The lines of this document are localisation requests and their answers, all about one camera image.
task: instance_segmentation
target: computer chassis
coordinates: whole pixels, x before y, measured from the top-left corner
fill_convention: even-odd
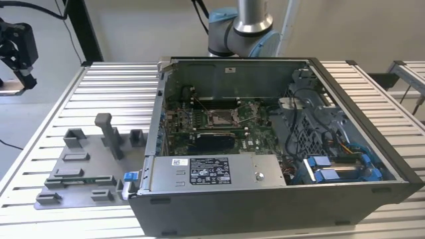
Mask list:
[[[160,74],[127,180],[148,236],[354,225],[424,186],[316,58],[175,57]]]

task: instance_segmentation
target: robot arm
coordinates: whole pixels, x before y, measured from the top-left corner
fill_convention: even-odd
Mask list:
[[[0,60],[13,70],[23,89],[37,84],[31,71],[39,58],[32,28],[27,23],[11,24],[0,18]]]
[[[225,7],[215,10],[209,17],[211,56],[274,56],[280,34],[272,25],[266,0],[238,0],[237,9]]]

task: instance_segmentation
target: gray floor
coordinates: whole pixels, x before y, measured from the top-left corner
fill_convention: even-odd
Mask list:
[[[1,104],[0,139],[7,143],[24,148],[52,106],[53,103]],[[1,179],[20,154],[20,150],[0,144],[0,153]]]
[[[57,12],[55,1],[32,0],[31,3]],[[0,9],[0,13],[7,22],[31,24],[39,51],[39,59],[32,71],[37,78],[36,87],[19,97],[0,97],[0,139],[24,147],[73,78],[80,63],[63,21],[23,7]],[[84,60],[69,20],[67,23]],[[12,70],[3,63],[0,63],[0,78],[4,80],[15,78]],[[0,179],[19,153],[20,150],[0,144]]]

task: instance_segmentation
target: slotted aluminum workbench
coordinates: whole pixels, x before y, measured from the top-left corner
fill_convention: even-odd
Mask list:
[[[361,68],[322,62],[344,90],[425,180],[425,128]],[[148,130],[157,84],[156,63],[95,63],[80,69],[65,93],[0,183],[0,236],[16,238],[143,237],[129,206],[36,211],[32,207],[60,156],[65,131],[93,125],[100,112],[111,113],[120,132]],[[358,225],[196,238],[425,238],[425,189],[401,204],[385,205]]]
[[[394,61],[389,69],[425,96],[425,61]]]

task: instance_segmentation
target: yellow wire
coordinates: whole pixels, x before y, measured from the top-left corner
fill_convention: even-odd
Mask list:
[[[348,147],[345,147],[345,145],[344,144],[341,144],[341,146],[342,146],[342,148],[349,152],[349,153],[353,153],[350,150],[349,150],[349,148]]]

